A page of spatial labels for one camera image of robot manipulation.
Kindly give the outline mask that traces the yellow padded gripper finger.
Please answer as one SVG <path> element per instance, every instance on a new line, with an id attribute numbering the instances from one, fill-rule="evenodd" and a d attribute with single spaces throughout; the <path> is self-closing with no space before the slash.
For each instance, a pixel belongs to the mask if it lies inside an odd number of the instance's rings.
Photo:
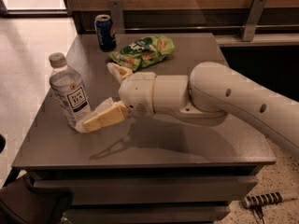
<path id="1" fill-rule="evenodd" d="M 108 63 L 107 69 L 109 73 L 120 83 L 131 76 L 133 71 L 127 67 L 120 66 L 116 63 Z"/>
<path id="2" fill-rule="evenodd" d="M 124 121 L 128 113 L 129 109 L 123 101 L 115 102 L 109 97 L 96 107 L 94 111 L 79 120 L 75 129 L 79 133 L 90 133 Z"/>

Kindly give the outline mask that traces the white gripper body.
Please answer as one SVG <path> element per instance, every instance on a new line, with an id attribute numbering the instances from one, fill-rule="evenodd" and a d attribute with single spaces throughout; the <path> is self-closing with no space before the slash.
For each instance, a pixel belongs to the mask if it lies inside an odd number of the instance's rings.
<path id="1" fill-rule="evenodd" d="M 138 72 L 126 78 L 119 89 L 119 95 L 133 116 L 152 116 L 153 87 L 156 74 Z"/>

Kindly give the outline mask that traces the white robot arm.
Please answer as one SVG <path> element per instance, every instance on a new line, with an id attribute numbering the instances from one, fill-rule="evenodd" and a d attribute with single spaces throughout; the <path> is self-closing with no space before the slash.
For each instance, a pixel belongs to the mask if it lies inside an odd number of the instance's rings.
<path id="1" fill-rule="evenodd" d="M 299 157 L 299 103 L 226 65 L 199 63 L 188 76 L 134 73 L 115 63 L 107 68 L 120 83 L 120 100 L 108 98 L 79 120 L 75 129 L 80 133 L 120 123 L 129 115 L 204 126 L 231 114 Z"/>

